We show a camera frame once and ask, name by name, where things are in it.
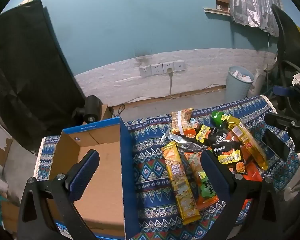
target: snack package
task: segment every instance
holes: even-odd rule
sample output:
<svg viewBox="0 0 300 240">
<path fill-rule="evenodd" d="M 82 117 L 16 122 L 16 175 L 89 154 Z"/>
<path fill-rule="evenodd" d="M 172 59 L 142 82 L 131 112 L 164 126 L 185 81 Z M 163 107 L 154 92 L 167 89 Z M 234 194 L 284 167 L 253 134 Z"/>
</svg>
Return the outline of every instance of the snack package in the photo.
<svg viewBox="0 0 300 240">
<path fill-rule="evenodd" d="M 200 131 L 197 133 L 195 139 L 198 142 L 204 143 L 208 138 L 210 138 L 215 132 L 217 128 L 215 127 L 208 127 L 206 125 L 202 125 Z"/>
<path fill-rule="evenodd" d="M 246 170 L 248 173 L 247 175 L 243 175 L 243 177 L 247 180 L 262 181 L 262 177 L 251 154 L 243 145 L 240 146 L 240 150 L 242 152 L 243 159 L 245 160 Z"/>
<path fill-rule="evenodd" d="M 212 144 L 212 152 L 217 156 L 221 164 L 227 165 L 229 170 L 233 173 L 240 173 L 247 175 L 244 158 L 240 151 L 242 142 L 221 142 Z"/>
<path fill-rule="evenodd" d="M 196 120 L 195 118 L 191 118 L 191 119 L 190 119 L 190 124 L 191 124 L 192 127 L 195 129 L 195 133 L 196 133 L 196 134 L 200 131 L 200 129 L 201 129 L 201 127 L 202 127 L 202 124 L 199 123 L 199 121 Z"/>
<path fill-rule="evenodd" d="M 245 128 L 238 118 L 229 116 L 228 120 L 229 129 L 243 142 L 248 152 L 256 160 L 257 164 L 264 171 L 268 169 L 268 162 L 266 154 L 260 145 L 256 142 L 251 133 Z"/>
<path fill-rule="evenodd" d="M 195 137 L 195 129 L 189 122 L 193 108 L 183 109 L 178 112 L 171 113 L 171 132 L 186 135 L 189 138 Z"/>
<path fill-rule="evenodd" d="M 197 210 L 176 143 L 170 142 L 161 149 L 183 224 L 187 225 L 199 220 L 201 216 Z"/>
<path fill-rule="evenodd" d="M 190 164 L 193 175 L 199 187 L 199 198 L 197 200 L 197 209 L 203 210 L 213 205 L 214 203 L 218 202 L 219 198 L 216 195 L 216 192 L 213 190 L 213 187 L 201 166 L 201 162 L 200 162 L 201 152 L 196 152 L 196 153 L 185 152 L 185 157 Z"/>
<path fill-rule="evenodd" d="M 169 136 L 169 129 L 167 129 L 164 134 L 162 135 L 162 137 L 160 138 L 160 141 L 159 141 L 159 145 L 166 145 L 170 142 L 168 136 Z"/>
<path fill-rule="evenodd" d="M 232 131 L 224 128 L 224 126 L 227 126 L 227 124 L 222 124 L 220 128 L 207 139 L 209 145 L 221 142 L 239 141 L 236 135 Z"/>
<path fill-rule="evenodd" d="M 182 150 L 186 152 L 200 152 L 207 149 L 205 146 L 198 145 L 197 143 L 192 142 L 192 139 L 188 137 L 181 137 L 174 133 L 169 133 L 168 139 L 170 141 L 175 141 L 178 148 L 181 148 Z"/>
<path fill-rule="evenodd" d="M 224 122 L 226 122 L 229 116 L 229 114 L 225 114 L 221 111 L 213 111 L 211 114 L 211 118 L 216 127 L 220 127 Z"/>
</svg>

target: window sill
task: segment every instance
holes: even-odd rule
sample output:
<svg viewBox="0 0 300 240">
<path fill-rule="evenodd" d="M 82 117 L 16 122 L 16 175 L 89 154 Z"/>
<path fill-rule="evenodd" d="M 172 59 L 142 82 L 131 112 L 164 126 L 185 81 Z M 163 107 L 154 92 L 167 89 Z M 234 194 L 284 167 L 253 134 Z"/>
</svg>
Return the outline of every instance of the window sill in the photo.
<svg viewBox="0 0 300 240">
<path fill-rule="evenodd" d="M 211 8 L 203 8 L 203 9 L 204 9 L 205 13 L 216 13 L 216 14 L 230 16 L 229 12 L 226 12 L 226 11 L 223 11 L 223 10 L 211 9 Z"/>
</svg>

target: black snack bag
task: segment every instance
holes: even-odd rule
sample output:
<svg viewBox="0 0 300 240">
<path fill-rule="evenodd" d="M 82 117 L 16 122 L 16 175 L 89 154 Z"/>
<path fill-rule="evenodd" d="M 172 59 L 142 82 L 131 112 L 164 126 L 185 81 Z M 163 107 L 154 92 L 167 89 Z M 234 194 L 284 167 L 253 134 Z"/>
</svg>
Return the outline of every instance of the black snack bag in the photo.
<svg viewBox="0 0 300 240">
<path fill-rule="evenodd" d="M 216 131 L 215 127 L 208 127 L 204 124 L 199 123 L 196 119 L 192 118 L 190 120 L 192 127 L 195 129 L 196 136 L 182 136 L 185 140 L 194 142 L 200 146 L 208 146 L 207 138 L 211 137 Z"/>
<path fill-rule="evenodd" d="M 218 158 L 221 164 L 227 165 L 229 170 L 233 173 L 240 173 L 247 175 L 246 167 L 242 152 L 240 150 L 241 141 L 239 142 L 221 142 L 211 145 L 212 152 Z"/>
<path fill-rule="evenodd" d="M 218 131 L 214 132 L 207 139 L 209 145 L 232 141 L 238 141 L 238 138 L 232 131 L 227 129 L 226 124 L 222 124 Z"/>
</svg>

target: table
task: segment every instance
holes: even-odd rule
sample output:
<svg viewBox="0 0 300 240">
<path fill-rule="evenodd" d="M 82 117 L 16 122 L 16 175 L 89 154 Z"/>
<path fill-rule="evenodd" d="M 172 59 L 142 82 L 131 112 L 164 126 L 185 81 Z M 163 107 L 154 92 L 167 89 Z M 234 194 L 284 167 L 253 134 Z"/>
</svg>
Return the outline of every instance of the table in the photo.
<svg viewBox="0 0 300 240">
<path fill-rule="evenodd" d="M 192 117 L 207 126 L 213 126 L 210 114 L 220 110 L 241 120 L 255 139 L 261 144 L 269 162 L 269 169 L 262 171 L 262 177 L 271 177 L 276 191 L 282 190 L 291 180 L 299 167 L 298 155 L 294 152 L 294 144 L 285 131 L 265 124 L 266 113 L 275 109 L 265 96 L 256 96 L 233 103 L 223 104 L 211 108 L 194 110 Z M 149 240 L 153 238 L 168 240 L 193 240 L 201 238 L 218 218 L 225 202 L 219 201 L 201 211 L 202 218 L 187 226 L 182 225 L 178 207 L 169 181 L 168 173 L 162 158 L 159 144 L 163 133 L 171 127 L 169 114 L 157 117 L 147 117 L 125 122 L 133 140 L 134 179 L 139 210 L 141 233 L 134 240 Z M 266 128 L 274 132 L 290 147 L 290 155 L 284 162 L 260 142 Z M 38 180 L 46 180 L 49 176 L 54 149 L 59 136 L 50 136 L 42 140 L 34 176 Z M 181 156 L 189 183 L 194 195 L 198 194 L 196 182 L 191 168 L 184 156 Z M 243 222 L 250 204 L 240 212 L 237 223 Z M 67 233 L 63 225 L 58 227 Z"/>
</svg>

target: yellow snack bag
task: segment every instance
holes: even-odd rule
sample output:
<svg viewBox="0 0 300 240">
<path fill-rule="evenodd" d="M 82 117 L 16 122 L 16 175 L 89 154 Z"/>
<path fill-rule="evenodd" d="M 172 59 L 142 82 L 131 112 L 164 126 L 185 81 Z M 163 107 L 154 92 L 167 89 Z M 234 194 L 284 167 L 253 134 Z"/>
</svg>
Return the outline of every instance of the yellow snack bag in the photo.
<svg viewBox="0 0 300 240">
<path fill-rule="evenodd" d="M 227 122 L 229 129 L 231 129 L 239 140 L 243 142 L 244 146 L 256 160 L 259 167 L 266 171 L 268 169 L 266 154 L 256 142 L 252 134 L 245 128 L 238 118 L 229 116 Z"/>
<path fill-rule="evenodd" d="M 201 216 L 197 210 L 176 143 L 170 142 L 161 149 L 183 224 L 199 220 Z"/>
</svg>

